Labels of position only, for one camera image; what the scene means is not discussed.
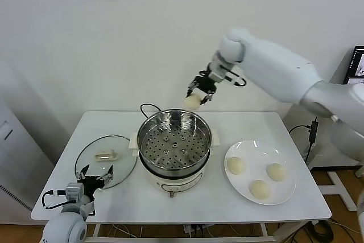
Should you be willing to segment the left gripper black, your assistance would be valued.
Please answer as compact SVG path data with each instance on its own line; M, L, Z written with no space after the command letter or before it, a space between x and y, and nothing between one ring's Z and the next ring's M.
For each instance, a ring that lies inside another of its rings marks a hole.
M87 164L76 173L76 179L78 183L83 184L84 195L87 197L94 197L94 193L97 189L106 188L113 180L113 165L111 165L108 171L101 176L86 176L88 169L89 165Z

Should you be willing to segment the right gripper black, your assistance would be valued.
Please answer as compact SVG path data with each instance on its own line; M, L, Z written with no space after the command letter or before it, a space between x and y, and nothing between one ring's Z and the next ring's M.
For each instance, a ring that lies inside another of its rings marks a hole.
M186 98L188 98L195 89L204 93L204 96L200 101L200 105L211 101L217 90L215 81L209 78L207 75L197 75L192 80L192 82L188 85Z

